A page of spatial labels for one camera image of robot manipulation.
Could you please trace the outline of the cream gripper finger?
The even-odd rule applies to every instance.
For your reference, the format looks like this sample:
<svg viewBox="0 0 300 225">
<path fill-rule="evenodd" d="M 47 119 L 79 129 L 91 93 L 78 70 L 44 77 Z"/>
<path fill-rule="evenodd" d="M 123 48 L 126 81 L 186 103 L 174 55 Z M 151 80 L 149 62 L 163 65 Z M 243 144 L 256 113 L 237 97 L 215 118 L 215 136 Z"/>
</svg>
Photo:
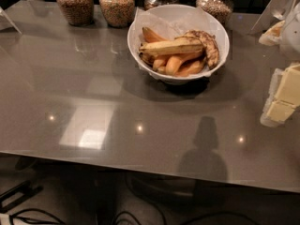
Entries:
<svg viewBox="0 0 300 225">
<path fill-rule="evenodd" d="M 278 45 L 280 42 L 281 29 L 284 23 L 284 21 L 280 21 L 270 27 L 260 36 L 259 42 L 266 46 Z"/>
<path fill-rule="evenodd" d="M 276 68 L 268 94 L 260 122 L 275 128 L 283 125 L 300 107 L 300 64 L 291 63 L 285 69 Z"/>
</svg>

